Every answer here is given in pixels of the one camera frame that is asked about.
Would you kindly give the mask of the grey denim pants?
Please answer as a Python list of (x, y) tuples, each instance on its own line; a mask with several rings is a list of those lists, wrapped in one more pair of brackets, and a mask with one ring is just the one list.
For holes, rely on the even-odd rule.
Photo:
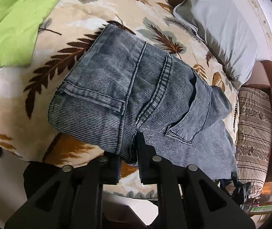
[(58, 132), (137, 162), (134, 138), (174, 165), (211, 179), (237, 171), (224, 119), (232, 106), (186, 63), (108, 25), (57, 88), (48, 120)]

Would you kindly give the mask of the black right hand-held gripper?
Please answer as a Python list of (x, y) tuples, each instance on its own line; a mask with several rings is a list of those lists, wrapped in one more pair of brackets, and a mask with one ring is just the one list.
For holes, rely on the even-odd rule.
[[(234, 190), (230, 193), (227, 190), (229, 184), (234, 184)], [(219, 187), (224, 191), (239, 207), (249, 214), (252, 209), (253, 200), (248, 196), (251, 191), (251, 182), (242, 183), (238, 180), (238, 174), (236, 172), (231, 173), (231, 179), (220, 179)]]

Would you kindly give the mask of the striped beige floral pillow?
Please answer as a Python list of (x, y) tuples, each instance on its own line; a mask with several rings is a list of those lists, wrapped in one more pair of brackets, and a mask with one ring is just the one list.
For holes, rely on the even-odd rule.
[(261, 195), (272, 150), (272, 107), (269, 95), (253, 87), (238, 94), (239, 119), (236, 144), (238, 180), (251, 183), (248, 198)]

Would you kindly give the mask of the beige leaf pattern blanket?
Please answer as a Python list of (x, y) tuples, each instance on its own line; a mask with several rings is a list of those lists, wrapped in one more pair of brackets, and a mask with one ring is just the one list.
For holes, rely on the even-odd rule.
[(232, 106), (223, 122), (236, 141), (237, 91), (167, 0), (59, 0), (38, 28), (30, 63), (0, 68), (0, 147), (23, 161), (56, 166), (83, 166), (102, 154), (97, 146), (56, 132), (47, 111), (56, 88), (108, 24), (183, 60), (208, 85), (221, 88)]

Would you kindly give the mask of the lime green sheet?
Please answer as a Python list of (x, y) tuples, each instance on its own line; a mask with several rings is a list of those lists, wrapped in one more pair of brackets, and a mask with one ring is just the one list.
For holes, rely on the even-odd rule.
[(32, 62), (38, 28), (59, 0), (0, 0), (0, 68)]

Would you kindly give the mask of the light grey pillow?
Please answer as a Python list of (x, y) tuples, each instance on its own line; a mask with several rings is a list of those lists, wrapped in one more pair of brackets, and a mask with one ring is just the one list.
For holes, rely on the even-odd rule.
[(173, 14), (207, 45), (236, 89), (249, 80), (258, 44), (233, 0), (184, 0)]

